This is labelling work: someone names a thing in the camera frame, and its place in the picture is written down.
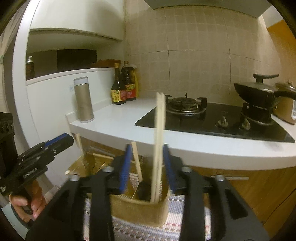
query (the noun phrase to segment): white countertop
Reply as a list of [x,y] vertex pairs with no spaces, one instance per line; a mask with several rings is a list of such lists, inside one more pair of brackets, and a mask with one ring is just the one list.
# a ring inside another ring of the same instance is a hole
[[[137,142],[140,155],[152,154],[154,129],[135,126],[135,122],[156,105],[154,99],[137,99],[124,105],[109,105],[94,113],[95,120],[70,123],[72,133],[113,148]],[[296,126],[272,116],[294,139]],[[187,165],[198,167],[264,170],[296,166],[296,144],[164,131],[164,143],[172,155]]]

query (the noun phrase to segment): pan handle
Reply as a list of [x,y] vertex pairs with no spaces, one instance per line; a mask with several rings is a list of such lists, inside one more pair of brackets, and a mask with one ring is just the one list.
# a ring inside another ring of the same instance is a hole
[[279,74],[273,74],[273,75],[254,74],[253,77],[256,79],[257,83],[263,83],[263,79],[276,78],[276,77],[279,77]]
[[296,100],[296,93],[294,92],[289,92],[289,91],[275,91],[274,92],[274,97],[288,97],[293,100]]

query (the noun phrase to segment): range hood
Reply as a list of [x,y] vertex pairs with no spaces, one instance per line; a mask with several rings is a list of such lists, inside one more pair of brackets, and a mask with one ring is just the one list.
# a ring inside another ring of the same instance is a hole
[[203,5],[231,9],[260,17],[271,4],[267,0],[145,0],[152,9],[182,5]]

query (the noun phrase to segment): finger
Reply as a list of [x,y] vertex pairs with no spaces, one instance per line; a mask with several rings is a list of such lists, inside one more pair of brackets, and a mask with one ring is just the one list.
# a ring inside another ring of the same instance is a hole
[[39,191],[39,188],[39,183],[36,180],[34,180],[31,184],[31,192],[33,194],[36,194]]
[[11,205],[13,206],[13,208],[15,209],[16,213],[18,214],[18,216],[24,221],[24,222],[29,222],[31,217],[25,213],[25,211],[22,209],[22,207],[15,205],[12,201],[13,196],[9,195],[9,200],[11,202]]
[[41,205],[42,202],[42,189],[39,187],[38,191],[36,194],[32,196],[32,201],[31,201],[31,208],[33,211],[36,211],[39,206]]
[[27,206],[29,204],[28,200],[25,197],[18,195],[9,195],[9,201],[12,203],[12,205],[15,206]]
[[43,211],[43,209],[45,208],[46,206],[46,201],[45,201],[45,198],[42,197],[42,202],[41,202],[41,205],[39,206],[39,208],[37,209],[37,211],[34,211],[33,212],[33,217],[36,219],[39,214]]

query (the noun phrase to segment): red label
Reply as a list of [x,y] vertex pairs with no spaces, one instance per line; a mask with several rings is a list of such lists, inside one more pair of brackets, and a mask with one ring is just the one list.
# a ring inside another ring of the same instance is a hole
[[136,97],[136,85],[126,85],[126,98],[131,99]]
[[126,91],[120,91],[120,100],[125,101],[126,100]]

